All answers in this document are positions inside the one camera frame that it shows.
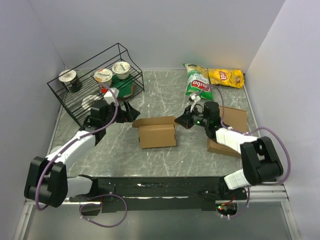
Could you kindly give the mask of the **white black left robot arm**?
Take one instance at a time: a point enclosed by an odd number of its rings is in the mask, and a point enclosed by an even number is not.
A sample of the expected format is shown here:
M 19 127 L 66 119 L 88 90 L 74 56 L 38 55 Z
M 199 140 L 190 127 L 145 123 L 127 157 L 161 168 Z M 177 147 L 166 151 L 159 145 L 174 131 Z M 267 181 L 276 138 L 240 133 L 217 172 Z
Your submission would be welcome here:
M 98 179 L 88 175 L 68 177 L 67 172 L 88 150 L 95 147 L 106 135 L 112 123 L 132 123 L 141 114 L 129 102 L 125 110 L 114 102 L 100 99 L 93 102 L 89 115 L 75 136 L 65 145 L 46 157 L 31 160 L 24 188 L 24 197 L 46 207 L 59 207 L 66 198 L 82 195 L 94 201 L 99 195 Z

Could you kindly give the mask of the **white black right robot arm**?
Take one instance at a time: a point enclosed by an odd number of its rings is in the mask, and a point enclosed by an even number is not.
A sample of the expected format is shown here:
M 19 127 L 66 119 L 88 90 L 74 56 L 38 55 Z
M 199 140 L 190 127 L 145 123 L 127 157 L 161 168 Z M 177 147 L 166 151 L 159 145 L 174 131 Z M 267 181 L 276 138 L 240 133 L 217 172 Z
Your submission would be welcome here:
M 283 165 L 272 140 L 239 133 L 231 126 L 223 125 L 220 111 L 223 109 L 215 101 L 207 101 L 202 111 L 193 103 L 174 122 L 190 129 L 194 125 L 204 128 L 207 137 L 240 154 L 242 169 L 223 176 L 219 180 L 218 193 L 223 199 L 230 199 L 236 190 L 275 180 L 284 173 Z

